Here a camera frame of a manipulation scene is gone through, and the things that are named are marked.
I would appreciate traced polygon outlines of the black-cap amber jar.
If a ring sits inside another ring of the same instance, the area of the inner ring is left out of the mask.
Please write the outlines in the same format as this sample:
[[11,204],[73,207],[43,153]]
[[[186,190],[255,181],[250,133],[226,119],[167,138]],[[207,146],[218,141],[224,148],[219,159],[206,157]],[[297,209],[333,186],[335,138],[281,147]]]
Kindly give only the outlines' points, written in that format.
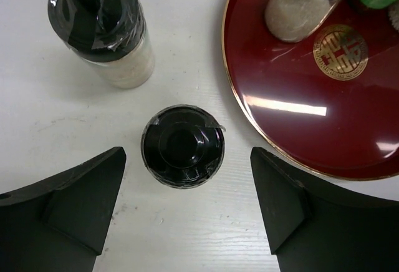
[[225,128],[194,105],[173,105],[153,116],[141,137],[143,163],[160,183],[177,189],[196,188],[220,169]]

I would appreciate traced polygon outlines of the chrome-top salt shaker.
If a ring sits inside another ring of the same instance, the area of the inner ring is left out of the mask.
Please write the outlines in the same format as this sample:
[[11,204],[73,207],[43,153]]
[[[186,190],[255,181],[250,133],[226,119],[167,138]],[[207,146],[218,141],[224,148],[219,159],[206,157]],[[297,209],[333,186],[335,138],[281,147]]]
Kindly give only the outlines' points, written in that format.
[[283,42],[299,42],[314,33],[341,0],[269,0],[264,20]]

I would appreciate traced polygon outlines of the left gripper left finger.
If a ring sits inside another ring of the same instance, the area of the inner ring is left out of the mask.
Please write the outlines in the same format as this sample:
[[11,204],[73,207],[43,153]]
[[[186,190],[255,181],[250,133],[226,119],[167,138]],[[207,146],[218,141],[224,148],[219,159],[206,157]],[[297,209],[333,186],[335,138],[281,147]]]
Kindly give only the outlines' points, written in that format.
[[1,194],[1,271],[92,271],[125,171],[113,147],[64,172]]

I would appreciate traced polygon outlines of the red round tray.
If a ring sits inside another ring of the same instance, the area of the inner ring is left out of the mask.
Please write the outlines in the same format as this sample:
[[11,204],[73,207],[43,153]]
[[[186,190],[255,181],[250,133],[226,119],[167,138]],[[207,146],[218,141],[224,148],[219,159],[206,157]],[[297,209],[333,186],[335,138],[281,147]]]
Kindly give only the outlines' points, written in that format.
[[276,39],[269,0],[227,0],[224,66],[252,126],[283,157],[347,180],[398,175],[398,31],[387,9],[340,3],[298,43]]

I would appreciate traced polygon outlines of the black-lid spice jar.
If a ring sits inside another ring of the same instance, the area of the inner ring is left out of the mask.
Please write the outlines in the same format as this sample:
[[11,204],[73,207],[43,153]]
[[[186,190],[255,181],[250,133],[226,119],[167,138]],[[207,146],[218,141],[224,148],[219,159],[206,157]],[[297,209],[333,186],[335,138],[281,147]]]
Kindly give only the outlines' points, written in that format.
[[139,0],[48,0],[47,15],[59,39],[109,84],[132,89],[155,68]]

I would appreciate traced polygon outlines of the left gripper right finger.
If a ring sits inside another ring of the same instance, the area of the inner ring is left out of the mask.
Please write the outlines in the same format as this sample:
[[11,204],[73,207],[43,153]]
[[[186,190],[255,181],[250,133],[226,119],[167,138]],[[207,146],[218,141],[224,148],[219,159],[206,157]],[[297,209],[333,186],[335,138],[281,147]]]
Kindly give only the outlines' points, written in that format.
[[398,202],[334,185],[261,147],[250,160],[281,271],[398,270]]

